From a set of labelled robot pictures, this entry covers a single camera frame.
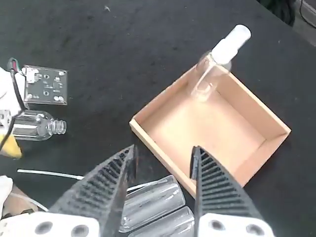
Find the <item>black wire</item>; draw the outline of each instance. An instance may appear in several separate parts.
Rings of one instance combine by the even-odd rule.
[[[14,127],[14,123],[15,123],[16,118],[19,117],[26,110],[24,102],[23,102],[23,100],[21,98],[21,94],[19,92],[18,84],[16,82],[15,73],[17,72],[17,68],[16,68],[16,65],[14,66],[14,64],[12,63],[13,61],[15,61],[16,64],[18,64],[16,59],[10,58],[7,67],[8,67],[8,70],[10,70],[10,75],[11,75],[11,79],[12,79],[14,93],[15,93],[16,99],[18,100],[18,103],[19,103],[19,105],[21,107],[21,110],[19,111],[19,113],[17,115],[12,116],[12,119],[11,119],[11,122],[10,122],[10,125],[9,125],[9,128],[8,128],[8,131],[5,134],[5,136],[2,139],[2,141],[0,142],[0,152],[1,152],[2,148],[4,147],[6,141],[8,140],[11,132],[13,131],[13,127]]]
[[[14,69],[10,70],[10,74],[11,74],[11,78],[12,78],[12,83],[13,83],[13,88],[14,88],[14,93],[15,93],[16,99],[19,102],[21,110],[24,111],[24,110],[26,110],[26,108],[25,108],[24,102],[23,102],[23,100],[21,98],[21,94],[19,92],[19,87],[18,87],[18,84],[16,82],[15,73],[16,72],[15,72]]]
[[[316,26],[315,26],[313,23],[309,22],[309,21],[303,16],[303,14],[302,14],[302,6],[303,6],[303,0],[301,0],[301,6],[300,6],[300,15],[301,15],[302,19],[303,19],[307,24],[309,24],[311,27],[313,27],[314,29],[316,29]]]

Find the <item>red wire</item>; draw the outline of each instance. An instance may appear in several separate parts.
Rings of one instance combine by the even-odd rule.
[[[13,60],[12,63],[13,63],[13,69],[14,69],[15,71],[17,71],[17,70],[16,70],[16,61]]]

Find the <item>open box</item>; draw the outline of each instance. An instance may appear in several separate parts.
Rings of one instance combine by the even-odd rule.
[[[231,73],[220,76],[206,102],[197,102],[186,89],[194,71],[184,73],[130,121],[133,132],[193,197],[193,146],[206,149],[244,186],[291,131]]]

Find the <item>circuit board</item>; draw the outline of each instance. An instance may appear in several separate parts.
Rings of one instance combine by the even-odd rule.
[[[24,101],[33,104],[67,105],[67,71],[25,65]]]

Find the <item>yellow object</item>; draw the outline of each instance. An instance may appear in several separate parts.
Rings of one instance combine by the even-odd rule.
[[[2,141],[3,138],[4,138],[4,135],[0,134],[0,142]],[[21,158],[22,156],[21,149],[18,146],[14,136],[12,135],[9,136],[0,154],[8,156],[8,157],[13,157],[13,158]]]

